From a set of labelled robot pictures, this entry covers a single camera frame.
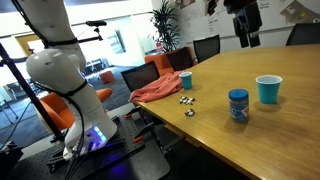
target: black office chair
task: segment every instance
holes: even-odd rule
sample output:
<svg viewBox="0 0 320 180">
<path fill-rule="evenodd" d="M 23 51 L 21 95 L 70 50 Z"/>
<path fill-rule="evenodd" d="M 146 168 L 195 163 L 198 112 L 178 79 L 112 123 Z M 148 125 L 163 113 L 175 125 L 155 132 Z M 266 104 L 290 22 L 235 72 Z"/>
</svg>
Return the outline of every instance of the black office chair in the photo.
<svg viewBox="0 0 320 180">
<path fill-rule="evenodd" d="M 193 41 L 193 47 L 198 63 L 201 63 L 220 53 L 220 36 L 216 35 L 201 40 L 195 40 Z"/>
<path fill-rule="evenodd" d="M 159 79 L 160 77 L 154 61 L 150 61 L 141 66 L 138 66 L 126 71 L 122 71 L 121 75 L 131 92 L 148 85 L 149 83 Z M 158 146 L 160 147 L 164 155 L 166 155 L 169 151 L 171 151 L 172 146 L 174 146 L 175 144 L 177 144 L 178 142 L 180 142 L 185 138 L 183 136 L 180 136 L 175 140 L 173 140 L 172 142 L 168 143 L 166 146 L 162 146 L 160 139 L 157 137 L 157 135 L 154 132 L 154 128 L 153 127 L 150 128 L 148 127 L 148 125 L 150 125 L 150 122 L 153 122 L 154 125 L 163 124 L 163 121 L 156 118 L 155 116 L 153 116 L 152 114 L 148 113 L 145 110 L 140 109 L 139 112 L 141 117 L 144 118 L 144 121 L 146 124 L 146 126 L 140 132 L 142 132 L 143 134 L 147 131 L 151 131 L 152 135 L 154 136 Z"/>
<path fill-rule="evenodd" d="M 144 87 L 160 77 L 154 61 L 122 71 L 121 75 L 131 92 Z"/>
<path fill-rule="evenodd" d="M 166 56 L 174 71 L 182 71 L 193 66 L 193 60 L 187 47 L 168 52 Z"/>
<path fill-rule="evenodd" d="M 320 44 L 320 23 L 298 23 L 293 27 L 286 46 L 304 44 Z"/>
</svg>

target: pink towel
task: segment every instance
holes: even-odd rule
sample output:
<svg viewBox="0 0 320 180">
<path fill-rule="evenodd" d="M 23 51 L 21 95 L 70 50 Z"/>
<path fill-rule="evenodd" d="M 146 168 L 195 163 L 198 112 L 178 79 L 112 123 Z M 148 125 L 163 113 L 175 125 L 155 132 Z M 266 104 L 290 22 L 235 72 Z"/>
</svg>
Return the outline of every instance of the pink towel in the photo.
<svg viewBox="0 0 320 180">
<path fill-rule="evenodd" d="M 137 89 L 131 93 L 130 99 L 139 102 L 150 102 L 166 97 L 182 88 L 182 82 L 179 74 L 182 71 L 176 71 L 173 74 L 167 73 L 158 80 Z"/>
</svg>

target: blue cup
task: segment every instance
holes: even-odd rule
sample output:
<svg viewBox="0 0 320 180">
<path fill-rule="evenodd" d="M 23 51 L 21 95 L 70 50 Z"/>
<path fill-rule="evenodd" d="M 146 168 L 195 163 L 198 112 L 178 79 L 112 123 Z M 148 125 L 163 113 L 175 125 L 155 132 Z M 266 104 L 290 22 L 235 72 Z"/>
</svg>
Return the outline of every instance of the blue cup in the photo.
<svg viewBox="0 0 320 180">
<path fill-rule="evenodd" d="M 182 72 L 179 74 L 179 77 L 182 80 L 182 85 L 185 90 L 192 88 L 192 80 L 191 80 L 192 72 Z"/>
<path fill-rule="evenodd" d="M 263 104 L 277 103 L 278 91 L 282 78 L 275 75 L 263 75 L 256 78 L 259 98 Z"/>
</svg>

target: cable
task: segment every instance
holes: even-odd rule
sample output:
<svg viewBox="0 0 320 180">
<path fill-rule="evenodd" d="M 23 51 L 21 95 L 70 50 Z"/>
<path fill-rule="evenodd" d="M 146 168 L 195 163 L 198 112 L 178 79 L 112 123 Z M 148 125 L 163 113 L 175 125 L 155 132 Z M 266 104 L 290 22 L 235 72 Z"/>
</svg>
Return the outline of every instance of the cable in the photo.
<svg viewBox="0 0 320 180">
<path fill-rule="evenodd" d="M 36 82 L 36 86 L 38 88 L 40 88 L 40 89 L 51 91 L 51 92 L 54 92 L 54 93 L 64 97 L 65 99 L 70 101 L 70 103 L 75 107 L 75 109 L 78 111 L 78 113 L 80 115 L 80 119 L 81 119 L 81 136 L 80 136 L 79 143 L 77 145 L 77 150 L 76 150 L 76 152 L 73 153 L 73 155 L 71 157 L 71 160 L 69 161 L 69 164 L 68 164 L 68 167 L 67 167 L 67 173 L 66 173 L 66 177 L 65 177 L 66 180 L 71 179 L 72 176 L 74 175 L 74 173 L 76 172 L 76 169 L 79 166 L 79 164 L 82 163 L 82 161 L 80 161 L 78 163 L 78 165 L 77 165 L 77 161 L 78 161 L 78 158 L 81 155 L 81 150 L 82 150 L 82 147 L 83 147 L 83 144 L 84 144 L 84 119 L 83 119 L 83 114 L 82 114 L 81 109 L 78 106 L 78 104 L 73 99 L 71 99 L 69 96 L 64 95 L 64 94 L 62 94 L 62 93 L 60 93 L 58 91 L 49 89 L 49 88 L 45 87 L 44 85 L 42 85 L 42 84 L 40 84 L 38 82 Z"/>
<path fill-rule="evenodd" d="M 21 116 L 20 116 L 20 118 L 19 118 L 19 120 L 18 120 L 18 122 L 17 122 L 17 124 L 14 126 L 14 128 L 13 128 L 13 130 L 11 131 L 11 134 L 8 136 L 8 138 L 7 138 L 7 140 L 6 141 L 4 141 L 4 143 L 3 143 L 3 145 L 1 146 L 1 148 L 0 148 L 0 150 L 7 144 L 7 142 L 10 140 L 10 138 L 12 137 L 12 135 L 13 135 L 13 133 L 15 132 L 15 130 L 16 130 L 16 128 L 17 128 L 17 126 L 18 126 L 18 124 L 20 123 L 20 121 L 21 121 L 21 119 L 22 119 L 22 117 L 23 117 L 23 115 L 24 115 L 24 113 L 26 113 L 26 111 L 27 111 L 27 109 L 28 109 L 28 107 L 29 107 L 29 105 L 31 104 L 31 102 L 29 102 L 28 103 L 28 105 L 27 105 L 27 107 L 24 109 L 24 111 L 23 111 L 23 113 L 21 114 Z"/>
<path fill-rule="evenodd" d="M 50 135 L 52 135 L 52 133 L 46 134 L 46 135 L 38 138 L 37 140 L 33 141 L 32 143 L 26 145 L 26 146 L 16 146 L 16 144 L 8 144 L 8 146 L 12 145 L 12 146 L 15 146 L 15 147 L 13 147 L 11 149 L 8 149 L 7 151 L 1 151 L 0 153 L 8 153 L 8 152 L 16 150 L 16 149 L 24 149 L 24 148 L 29 147 L 29 146 L 33 145 L 34 143 L 36 143 L 36 142 L 40 141 L 41 139 L 44 139 L 44 138 L 46 138 L 46 137 L 48 137 Z"/>
<path fill-rule="evenodd" d="M 79 112 L 79 115 L 80 115 L 80 119 L 81 119 L 81 125 L 82 125 L 82 128 L 81 128 L 81 137 L 80 137 L 80 141 L 79 141 L 79 144 L 77 146 L 77 151 L 73 154 L 72 156 L 72 159 L 70 160 L 69 162 L 69 165 L 71 163 L 71 165 L 69 167 L 69 169 L 67 168 L 67 174 L 66 174 L 66 177 L 65 179 L 68 180 L 68 179 L 71 179 L 73 174 L 75 173 L 75 167 L 76 167 L 76 164 L 77 164 L 77 161 L 78 161 L 78 158 L 79 156 L 81 155 L 81 150 L 82 150 L 82 147 L 83 147 L 83 143 L 84 143 L 84 120 L 83 120 L 83 115 L 82 115 L 82 112 L 79 108 L 79 106 L 77 105 L 77 103 L 75 103 L 71 98 L 69 97 L 66 97 L 66 99 L 68 99 L 73 105 L 74 107 L 76 108 L 76 110 Z"/>
</svg>

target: metal stand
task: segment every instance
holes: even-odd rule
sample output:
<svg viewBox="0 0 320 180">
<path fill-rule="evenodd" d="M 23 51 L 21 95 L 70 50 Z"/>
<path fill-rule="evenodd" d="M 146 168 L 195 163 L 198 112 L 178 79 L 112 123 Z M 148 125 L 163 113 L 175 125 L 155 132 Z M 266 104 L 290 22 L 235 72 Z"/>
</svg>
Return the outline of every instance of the metal stand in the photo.
<svg viewBox="0 0 320 180">
<path fill-rule="evenodd" d="M 40 103 L 37 96 L 34 94 L 26 80 L 23 78 L 22 74 L 14 64 L 13 60 L 9 57 L 6 50 L 3 48 L 2 44 L 0 43 L 0 56 L 3 60 L 0 61 L 0 67 L 2 67 L 4 64 L 8 66 L 12 74 L 15 76 L 19 84 L 21 85 L 22 89 L 26 92 L 26 94 L 29 96 L 30 100 L 34 104 L 34 106 L 37 108 L 41 116 L 44 118 L 50 129 L 52 130 L 55 137 L 61 137 L 63 134 L 61 131 L 56 127 L 53 120 L 50 118 L 47 111 L 44 109 L 42 104 Z"/>
<path fill-rule="evenodd" d="M 85 159 L 79 165 L 73 179 L 83 179 L 144 149 L 144 141 L 134 143 L 132 140 L 137 132 L 138 129 L 133 119 L 120 118 L 117 133 L 104 148 L 90 152 L 86 157 L 80 157 Z M 64 145 L 59 144 L 20 161 L 7 178 L 17 180 L 64 179 L 68 162 L 62 158 L 63 148 Z"/>
</svg>

